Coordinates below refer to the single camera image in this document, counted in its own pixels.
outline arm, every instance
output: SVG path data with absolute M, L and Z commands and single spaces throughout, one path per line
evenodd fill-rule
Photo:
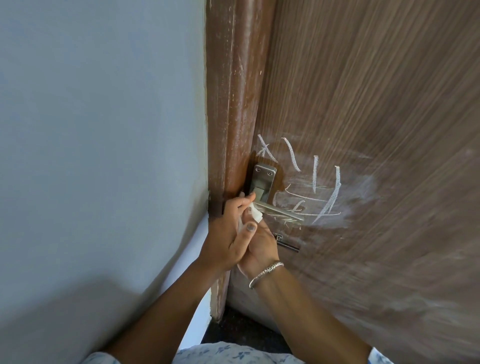
M 278 260 L 275 238 L 262 220 L 239 268 L 251 280 Z M 321 307 L 285 267 L 260 278 L 254 289 L 297 358 L 310 364 L 367 363 L 371 346 Z
M 224 215 L 209 224 L 199 257 L 105 350 L 121 364 L 171 363 L 198 304 L 220 273 L 244 255 L 256 223 L 238 232 L 238 218 L 255 195 L 227 201 Z

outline dark floor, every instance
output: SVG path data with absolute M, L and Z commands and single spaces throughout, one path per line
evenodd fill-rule
M 202 344 L 219 341 L 250 346 L 263 352 L 291 354 L 282 335 L 230 307 L 225 307 L 223 318 L 219 324 L 211 322 L 208 325 Z

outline shirt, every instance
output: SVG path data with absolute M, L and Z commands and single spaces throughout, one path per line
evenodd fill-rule
M 270 354 L 248 346 L 218 342 L 179 350 L 172 364 L 304 364 L 291 354 Z M 82 364 L 121 364 L 110 354 L 95 352 Z M 393 364 L 373 348 L 366 364 Z

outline bracelet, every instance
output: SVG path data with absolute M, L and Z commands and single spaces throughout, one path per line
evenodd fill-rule
M 265 274 L 267 273 L 270 273 L 270 272 L 273 272 L 273 270 L 276 268 L 276 267 L 279 267 L 279 266 L 282 266 L 283 263 L 282 262 L 275 262 L 273 263 L 271 266 L 268 266 L 267 268 L 265 268 L 263 270 L 262 273 L 260 273 L 258 276 L 256 276 L 254 279 L 252 279 L 252 281 L 250 282 L 250 284 L 248 285 L 250 288 L 253 288 L 253 286 L 255 285 L 255 283 L 257 283 L 257 281 L 263 277 Z

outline hand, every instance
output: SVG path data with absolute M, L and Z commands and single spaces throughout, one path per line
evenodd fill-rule
M 255 193 L 237 197 L 225 203 L 223 216 L 208 223 L 208 235 L 197 258 L 197 262 L 219 275 L 232 269 L 243 257 L 257 229 L 252 219 L 238 231 L 239 218 Z
M 253 220 L 252 211 L 246 209 L 242 215 L 244 224 Z M 238 263 L 240 272 L 249 280 L 258 276 L 265 268 L 277 262 L 278 249 L 276 240 L 264 220 L 258 223 L 257 232 L 253 236 L 245 255 Z

